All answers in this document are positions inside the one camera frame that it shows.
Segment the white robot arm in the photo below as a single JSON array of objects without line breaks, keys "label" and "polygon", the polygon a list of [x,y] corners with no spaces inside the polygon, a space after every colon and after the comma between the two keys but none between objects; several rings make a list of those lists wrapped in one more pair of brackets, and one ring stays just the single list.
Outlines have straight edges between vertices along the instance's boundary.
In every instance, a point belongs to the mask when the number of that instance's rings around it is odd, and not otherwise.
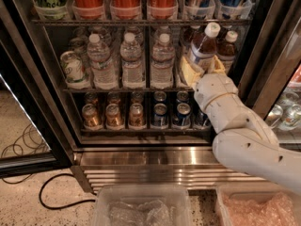
[{"label": "white robot arm", "polygon": [[188,56],[181,57],[180,71],[216,132],[216,160],[301,194],[301,154],[279,146],[273,130],[242,103],[233,81],[222,71],[205,73]]}]

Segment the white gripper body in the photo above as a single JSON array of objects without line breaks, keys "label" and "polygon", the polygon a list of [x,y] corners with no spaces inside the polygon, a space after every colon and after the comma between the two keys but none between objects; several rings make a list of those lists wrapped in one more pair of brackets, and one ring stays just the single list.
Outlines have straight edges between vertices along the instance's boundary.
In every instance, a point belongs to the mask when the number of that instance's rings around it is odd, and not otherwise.
[{"label": "white gripper body", "polygon": [[202,111],[215,99],[228,94],[238,94],[233,81],[221,73],[204,74],[194,85],[194,99]]}]

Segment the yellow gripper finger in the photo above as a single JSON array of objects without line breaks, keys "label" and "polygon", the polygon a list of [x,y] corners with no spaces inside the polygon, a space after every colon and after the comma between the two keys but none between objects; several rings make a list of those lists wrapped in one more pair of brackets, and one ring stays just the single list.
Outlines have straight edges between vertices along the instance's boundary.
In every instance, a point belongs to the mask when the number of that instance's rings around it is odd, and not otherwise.
[{"label": "yellow gripper finger", "polygon": [[191,62],[187,56],[182,56],[180,61],[180,76],[185,85],[193,88],[203,75],[203,69]]},{"label": "yellow gripper finger", "polygon": [[217,56],[214,56],[214,73],[225,74],[224,64],[220,61]]}]

